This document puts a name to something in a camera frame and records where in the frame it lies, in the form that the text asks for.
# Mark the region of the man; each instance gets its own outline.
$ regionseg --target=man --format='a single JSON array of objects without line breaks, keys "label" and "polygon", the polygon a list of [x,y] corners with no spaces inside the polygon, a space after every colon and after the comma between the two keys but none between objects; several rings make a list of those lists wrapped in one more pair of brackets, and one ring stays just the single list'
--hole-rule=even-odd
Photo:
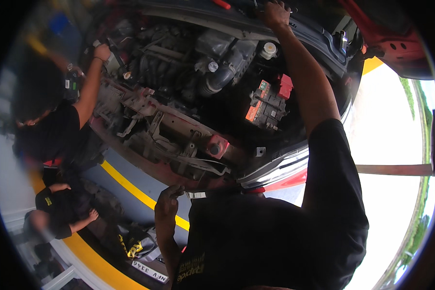
[{"label": "man", "polygon": [[51,54],[49,57],[29,54],[12,100],[17,155],[40,163],[65,158],[70,163],[74,159],[90,134],[90,128],[84,125],[96,105],[102,65],[110,54],[106,44],[94,50],[79,100],[72,105],[62,101],[65,90],[62,61]]},{"label": "man", "polygon": [[365,256],[369,223],[329,81],[294,36],[283,2],[260,14],[279,39],[306,126],[303,204],[254,194],[193,200],[182,254],[173,235],[183,187],[164,190],[155,225],[173,289],[342,289]]},{"label": "man", "polygon": [[43,189],[36,195],[36,210],[26,214],[25,234],[40,244],[70,237],[98,218],[90,199],[90,194],[75,192],[66,183]]}]

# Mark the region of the car engine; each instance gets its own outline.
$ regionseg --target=car engine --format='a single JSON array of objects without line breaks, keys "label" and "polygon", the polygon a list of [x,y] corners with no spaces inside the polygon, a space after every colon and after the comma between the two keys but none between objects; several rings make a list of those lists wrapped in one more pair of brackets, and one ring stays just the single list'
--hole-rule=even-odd
[{"label": "car engine", "polygon": [[160,17],[111,27],[94,43],[112,51],[94,115],[150,162],[193,181],[233,180],[250,160],[304,137],[278,43]]}]

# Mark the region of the sky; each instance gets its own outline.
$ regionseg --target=sky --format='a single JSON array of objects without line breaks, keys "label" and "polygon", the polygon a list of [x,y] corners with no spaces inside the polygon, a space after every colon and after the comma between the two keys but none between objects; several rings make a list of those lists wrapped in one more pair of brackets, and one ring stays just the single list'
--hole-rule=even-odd
[{"label": "sky", "polygon": [[[435,108],[434,82],[423,81],[422,87],[429,108]],[[413,121],[398,76],[386,65],[363,76],[344,127],[356,164],[422,163],[419,114]],[[370,229],[366,256],[347,290],[371,289],[387,269],[411,221],[420,178],[360,174],[360,180]],[[424,214],[433,212],[434,179],[428,201]]]}]

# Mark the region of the hand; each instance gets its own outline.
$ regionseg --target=hand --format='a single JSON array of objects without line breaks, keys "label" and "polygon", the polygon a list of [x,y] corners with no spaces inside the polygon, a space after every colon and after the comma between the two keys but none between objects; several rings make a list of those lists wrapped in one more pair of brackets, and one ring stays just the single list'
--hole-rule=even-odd
[{"label": "hand", "polygon": [[279,27],[289,25],[290,7],[285,8],[282,1],[268,1],[264,4],[264,11],[256,11],[259,19],[270,29],[275,30]]},{"label": "hand", "polygon": [[155,226],[158,240],[169,239],[174,235],[176,213],[179,208],[177,197],[184,194],[184,187],[173,185],[163,190],[155,205]]},{"label": "hand", "polygon": [[101,58],[103,61],[108,61],[111,51],[109,46],[106,44],[99,45],[95,48],[94,58]]},{"label": "hand", "polygon": [[98,218],[98,212],[95,209],[92,209],[89,213],[88,213],[88,219],[93,222],[94,220],[96,220]]},{"label": "hand", "polygon": [[71,189],[70,185],[67,183],[55,183],[53,185],[50,185],[48,188],[50,189],[51,193],[55,193],[57,191],[65,189]]}]

